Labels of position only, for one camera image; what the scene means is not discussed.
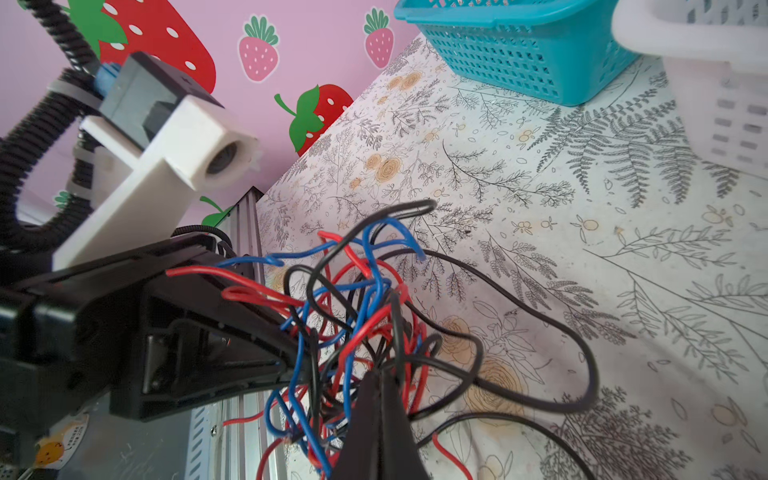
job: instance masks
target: basket handle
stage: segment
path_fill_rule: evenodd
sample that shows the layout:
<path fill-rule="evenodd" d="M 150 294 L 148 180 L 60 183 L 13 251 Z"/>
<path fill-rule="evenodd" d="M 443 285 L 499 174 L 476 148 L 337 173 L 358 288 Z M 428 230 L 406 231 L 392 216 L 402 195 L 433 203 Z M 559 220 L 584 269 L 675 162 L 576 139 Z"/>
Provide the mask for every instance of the basket handle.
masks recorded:
<path fill-rule="evenodd" d="M 656 8 L 657 0 L 619 0 L 611 28 L 616 41 L 649 55 L 727 61 L 737 72 L 768 74 L 768 28 L 670 22 Z"/>
<path fill-rule="evenodd" d="M 409 1 L 399 0 L 395 7 L 395 18 L 423 25 L 495 28 L 499 25 L 543 25 L 556 22 L 599 0 L 554 0 L 537 5 L 488 5 L 477 8 L 413 8 L 408 6 Z"/>

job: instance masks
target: metal frame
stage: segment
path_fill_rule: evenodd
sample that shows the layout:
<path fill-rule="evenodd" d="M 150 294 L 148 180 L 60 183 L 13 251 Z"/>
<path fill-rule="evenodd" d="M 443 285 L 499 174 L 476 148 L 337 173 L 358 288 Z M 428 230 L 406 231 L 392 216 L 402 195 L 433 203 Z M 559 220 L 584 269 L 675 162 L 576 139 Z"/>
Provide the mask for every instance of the metal frame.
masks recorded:
<path fill-rule="evenodd" d="M 232 238 L 233 248 L 239 255 L 262 255 L 256 215 L 256 203 L 260 197 L 260 192 L 251 188 L 237 202 L 230 216 L 218 225 Z M 259 283 L 265 280 L 261 264 L 257 264 L 256 280 Z M 269 392 L 249 393 L 192 411 L 186 480 L 250 480 L 256 477 L 264 450 L 275 440 L 266 430 L 264 418 L 225 429 L 221 427 L 221 422 L 261 412 L 268 396 Z M 272 411 L 272 421 L 276 424 L 282 422 L 277 410 Z M 198 442 L 201 436 L 205 439 Z M 270 455 L 264 480 L 287 479 L 286 452 L 280 445 Z"/>

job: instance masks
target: strawberry stem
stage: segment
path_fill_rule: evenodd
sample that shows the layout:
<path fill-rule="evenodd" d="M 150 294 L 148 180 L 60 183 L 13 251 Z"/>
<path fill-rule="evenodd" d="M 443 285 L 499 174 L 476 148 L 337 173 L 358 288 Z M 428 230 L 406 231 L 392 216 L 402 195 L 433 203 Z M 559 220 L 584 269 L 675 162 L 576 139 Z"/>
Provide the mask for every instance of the strawberry stem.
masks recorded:
<path fill-rule="evenodd" d="M 290 108 L 288 108 L 288 105 L 286 105 L 286 104 L 285 104 L 285 102 L 283 102 L 283 99 L 282 99 L 282 98 L 280 98 L 280 94 L 275 94 L 275 101 L 277 102 L 277 104 L 278 104 L 280 107 L 283 107 L 283 110 L 287 111 L 288 113 L 290 113 L 291 115 L 293 115 L 294 117 L 296 117 L 296 114 L 293 112 L 293 110 L 291 110 Z"/>

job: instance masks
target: basket hole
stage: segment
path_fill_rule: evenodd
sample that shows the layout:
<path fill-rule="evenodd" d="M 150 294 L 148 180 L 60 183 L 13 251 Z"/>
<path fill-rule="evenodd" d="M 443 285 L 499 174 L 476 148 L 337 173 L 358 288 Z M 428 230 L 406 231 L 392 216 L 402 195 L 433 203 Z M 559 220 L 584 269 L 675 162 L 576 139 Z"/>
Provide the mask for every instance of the basket hole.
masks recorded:
<path fill-rule="evenodd" d="M 746 111 L 750 112 L 751 114 L 755 115 L 766 115 L 768 114 L 768 108 L 760 106 L 760 105 L 750 105 L 746 108 Z"/>

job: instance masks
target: floral tablecloth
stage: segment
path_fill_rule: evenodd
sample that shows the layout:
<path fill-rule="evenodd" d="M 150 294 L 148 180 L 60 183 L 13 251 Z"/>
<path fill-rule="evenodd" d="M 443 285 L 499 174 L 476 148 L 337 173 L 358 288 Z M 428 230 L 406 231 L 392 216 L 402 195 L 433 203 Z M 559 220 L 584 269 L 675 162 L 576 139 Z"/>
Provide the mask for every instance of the floral tablecloth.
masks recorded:
<path fill-rule="evenodd" d="M 305 250 L 317 230 L 423 197 L 439 206 L 406 221 L 416 238 L 576 329 L 601 395 L 549 415 L 473 388 L 416 435 L 502 410 L 551 428 L 598 478 L 768 478 L 768 183 L 691 153 L 659 59 L 563 108 L 460 78 L 419 36 L 258 203 L 263 248 Z M 482 338 L 483 376 L 546 399 L 584 391 L 584 358 L 559 332 L 449 263 L 392 262 L 433 319 Z M 473 355 L 450 339 L 441 354 Z M 433 373 L 426 397 L 455 384 Z M 527 429 L 474 421 L 444 436 L 477 479 L 580 478 Z M 462 478 L 432 445 L 422 457 Z M 288 466 L 316 474 L 295 447 Z"/>

